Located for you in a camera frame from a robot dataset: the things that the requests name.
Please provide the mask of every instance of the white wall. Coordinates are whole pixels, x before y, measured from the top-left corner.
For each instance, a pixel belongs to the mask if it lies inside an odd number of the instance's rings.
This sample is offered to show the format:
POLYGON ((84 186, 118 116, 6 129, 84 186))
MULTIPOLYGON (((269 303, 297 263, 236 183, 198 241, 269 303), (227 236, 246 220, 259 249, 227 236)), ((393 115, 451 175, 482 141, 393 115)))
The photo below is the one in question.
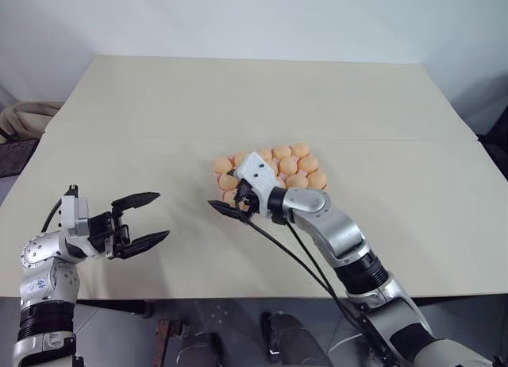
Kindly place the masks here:
POLYGON ((459 114, 471 120, 507 95, 506 5, 507 0, 0 0, 0 86, 21 100, 65 99, 94 53, 422 62, 459 114))

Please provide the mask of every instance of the wire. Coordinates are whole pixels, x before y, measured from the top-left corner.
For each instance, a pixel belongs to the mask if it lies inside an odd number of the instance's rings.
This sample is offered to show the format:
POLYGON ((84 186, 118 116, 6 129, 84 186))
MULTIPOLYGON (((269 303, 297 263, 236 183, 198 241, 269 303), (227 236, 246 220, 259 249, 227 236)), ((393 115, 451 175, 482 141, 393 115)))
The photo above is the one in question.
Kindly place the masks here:
POLYGON ((291 252, 286 246, 284 246, 281 242, 279 242, 277 239, 275 239, 273 236, 271 236, 268 232, 266 232, 262 228, 259 228, 256 224, 251 222, 251 220, 249 218, 247 218, 245 216, 244 212, 240 209, 240 204, 237 201, 235 201, 235 208, 237 209, 237 213, 241 217, 243 222, 247 223, 256 232, 265 236, 268 240, 270 240, 275 245, 277 245, 282 251, 287 253, 287 255, 290 256, 296 262, 298 262, 300 264, 300 266, 302 266, 302 268, 304 268, 312 276, 312 278, 314 278, 317 281, 317 283, 323 287, 323 289, 325 289, 328 293, 330 293, 330 291, 329 291, 328 287, 325 285, 325 283, 323 281, 321 281, 319 279, 319 277, 316 276, 316 273, 314 273, 312 270, 310 270, 310 268, 307 265, 305 265, 305 263, 302 260, 300 260, 298 258, 298 256, 296 256, 293 252, 291 252))
POLYGON ((328 356, 330 356, 330 354, 332 353, 332 351, 334 351, 338 346, 340 345, 343 345, 345 344, 346 342, 349 342, 349 341, 352 341, 353 339, 356 339, 358 337, 361 337, 363 334, 356 334, 356 335, 353 335, 352 337, 349 337, 349 338, 346 338, 346 339, 342 339, 341 341, 339 341, 335 346, 333 346, 332 348, 330 348, 328 350, 328 356))
POLYGON ((360 331, 360 328, 358 327, 358 324, 356 323, 356 320, 355 320, 355 315, 351 312, 351 310, 349 310, 349 308, 344 305, 341 300, 339 299, 339 297, 337 297, 337 294, 335 292, 335 290, 333 290, 333 287, 331 285, 331 283, 328 281, 328 279, 326 278, 326 275, 323 273, 321 267, 319 266, 318 262, 316 261, 316 259, 312 256, 312 254, 310 253, 309 249, 306 247, 306 245, 304 244, 303 240, 300 238, 300 236, 298 236, 298 234, 296 233, 296 230, 294 230, 293 226, 288 222, 286 221, 286 225, 287 227, 289 228, 289 230, 291 231, 291 233, 293 234, 294 238, 296 238, 296 241, 298 241, 299 245, 303 248, 304 252, 306 253, 306 255, 308 256, 308 258, 312 261, 312 263, 314 264, 314 267, 317 269, 317 271, 319 272, 319 274, 321 275, 321 277, 323 278, 323 280, 325 281, 325 284, 326 286, 328 287, 328 289, 326 289, 326 291, 332 296, 333 298, 333 301, 335 302, 335 304, 339 307, 339 309, 342 311, 342 314, 344 315, 344 317, 358 330, 360 331))
POLYGON ((55 216, 56 210, 58 210, 61 205, 62 205, 62 199, 58 199, 58 202, 56 202, 56 204, 53 206, 53 208, 49 211, 49 215, 46 218, 44 225, 42 226, 42 230, 40 230, 41 232, 45 232, 46 230, 48 230, 49 223, 51 222, 51 219, 53 218, 53 216, 55 216))
POLYGON ((306 245, 303 243, 302 239, 300 238, 300 236, 298 236, 298 234, 296 233, 296 230, 294 230, 293 226, 288 222, 286 221, 286 225, 287 227, 289 228, 289 230, 291 231, 291 233, 293 234, 294 238, 296 238, 296 241, 298 241, 299 245, 302 247, 303 251, 306 253, 306 255, 308 256, 308 258, 310 259, 310 261, 312 262, 312 264, 314 265, 314 267, 316 268, 317 272, 319 272, 319 274, 321 275, 321 278, 323 279, 325 285, 328 287, 328 293, 332 296, 333 300, 335 301, 335 303, 337 304, 337 306, 343 310, 343 304, 340 302, 339 300, 339 297, 337 297, 337 294, 335 293, 335 291, 333 290, 333 287, 331 285, 331 283, 328 281, 328 278, 326 278, 325 274, 323 273, 323 270, 321 269, 321 267, 319 266, 318 262, 316 261, 316 259, 314 258, 314 256, 310 253, 309 249, 306 247, 306 245))

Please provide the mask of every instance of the metal arm segment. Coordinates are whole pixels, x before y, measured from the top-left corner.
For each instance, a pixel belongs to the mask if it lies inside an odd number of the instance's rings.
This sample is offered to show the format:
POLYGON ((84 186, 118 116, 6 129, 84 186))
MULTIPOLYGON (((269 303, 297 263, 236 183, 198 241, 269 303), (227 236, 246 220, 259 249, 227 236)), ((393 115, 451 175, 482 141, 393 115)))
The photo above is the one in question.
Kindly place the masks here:
POLYGON ((313 238, 359 311, 357 325, 385 363, 492 365, 456 342, 434 338, 420 309, 382 266, 358 225, 335 207, 324 191, 274 188, 268 202, 273 215, 282 215, 313 238))
POLYGON ((87 199, 78 198, 76 186, 69 191, 72 195, 61 199, 61 230, 37 235, 21 251, 24 277, 14 367, 83 367, 83 359, 75 356, 72 323, 79 290, 76 264, 88 257, 129 258, 169 234, 149 234, 131 242, 129 228, 121 223, 123 210, 141 207, 159 194, 148 192, 116 200, 112 212, 89 219, 87 199))

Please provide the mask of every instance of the black cable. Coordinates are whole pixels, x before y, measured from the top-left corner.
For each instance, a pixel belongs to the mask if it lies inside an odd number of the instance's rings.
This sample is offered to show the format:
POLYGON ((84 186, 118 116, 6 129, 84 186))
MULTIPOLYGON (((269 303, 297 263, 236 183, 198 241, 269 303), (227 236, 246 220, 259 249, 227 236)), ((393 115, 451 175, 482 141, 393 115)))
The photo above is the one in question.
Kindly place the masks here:
POLYGON ((275 245, 277 245, 282 251, 287 253, 287 255, 290 256, 293 260, 298 262, 300 264, 300 266, 302 266, 302 268, 304 268, 312 276, 312 278, 314 278, 317 281, 317 283, 320 284, 323 287, 323 289, 325 289, 329 293, 328 287, 325 285, 325 283, 323 281, 321 281, 319 279, 318 276, 316 276, 316 273, 314 273, 307 265, 305 265, 305 263, 302 260, 300 260, 298 258, 298 256, 296 256, 293 252, 291 252, 281 242, 279 242, 273 236, 271 236, 268 232, 265 232, 262 228, 259 228, 256 224, 251 222, 251 220, 244 215, 244 212, 240 209, 240 204, 237 201, 235 201, 235 208, 237 209, 237 213, 241 217, 243 222, 245 222, 246 224, 251 226, 256 232, 265 236, 268 240, 270 240, 275 245))
POLYGON ((325 274, 323 273, 323 270, 321 269, 321 267, 319 266, 318 262, 316 261, 316 259, 314 258, 314 256, 310 253, 309 249, 306 247, 306 245, 303 243, 302 239, 300 238, 300 236, 298 236, 298 234, 296 233, 296 231, 294 230, 293 226, 288 222, 286 221, 286 225, 287 227, 289 228, 289 230, 291 231, 291 233, 293 234, 294 238, 296 238, 296 241, 298 241, 299 245, 302 247, 303 251, 305 252, 305 254, 308 256, 308 258, 310 259, 310 261, 312 262, 312 264, 314 265, 314 267, 316 268, 316 270, 319 272, 319 274, 321 275, 321 278, 323 279, 323 281, 325 282, 325 285, 328 287, 328 290, 329 290, 329 294, 332 296, 333 300, 335 301, 335 303, 337 304, 337 306, 341 306, 341 302, 339 301, 339 298, 337 297, 337 294, 335 293, 335 291, 333 290, 333 287, 331 285, 331 283, 328 281, 328 278, 326 278, 325 274))
POLYGON ((56 204, 53 206, 51 211, 49 211, 49 215, 46 218, 44 225, 42 226, 42 230, 40 230, 41 232, 45 232, 46 230, 48 230, 49 223, 51 222, 51 219, 53 218, 53 216, 55 216, 56 210, 58 210, 61 205, 62 205, 62 199, 58 199, 58 202, 56 202, 56 204))
POLYGON ((357 329, 359 330, 359 327, 357 326, 356 324, 356 320, 354 319, 355 318, 355 315, 348 309, 348 307, 346 305, 344 305, 341 300, 339 299, 339 297, 337 296, 335 290, 333 290, 333 287, 331 285, 331 283, 328 281, 328 278, 326 278, 326 275, 323 273, 323 270, 321 269, 321 267, 319 266, 318 262, 316 261, 316 259, 314 258, 314 256, 310 253, 309 249, 306 247, 306 245, 304 244, 303 240, 300 238, 300 236, 298 236, 298 234, 296 233, 296 230, 294 230, 293 226, 288 222, 286 221, 286 225, 287 227, 289 228, 289 230, 291 231, 291 233, 293 234, 294 238, 296 238, 296 241, 298 241, 299 245, 302 247, 302 249, 304 250, 304 252, 306 253, 306 255, 308 256, 308 258, 310 259, 310 261, 312 261, 314 267, 317 269, 317 271, 319 272, 319 274, 321 275, 323 281, 325 281, 325 284, 326 286, 328 287, 327 289, 327 292, 332 296, 333 298, 333 301, 335 302, 335 304, 339 307, 339 309, 342 311, 342 314, 344 314, 344 316, 346 317, 346 319, 357 329))

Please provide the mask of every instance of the beige cloth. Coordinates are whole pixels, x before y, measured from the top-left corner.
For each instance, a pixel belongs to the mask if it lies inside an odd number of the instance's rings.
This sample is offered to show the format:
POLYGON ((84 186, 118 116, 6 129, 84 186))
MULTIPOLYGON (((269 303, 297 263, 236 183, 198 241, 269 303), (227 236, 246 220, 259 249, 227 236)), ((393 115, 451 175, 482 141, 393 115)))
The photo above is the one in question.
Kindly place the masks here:
MULTIPOLYGON (((41 138, 44 128, 58 113, 63 102, 19 102, 0 113, 0 128, 16 139, 41 138)), ((0 143, 6 139, 0 135, 0 143)))

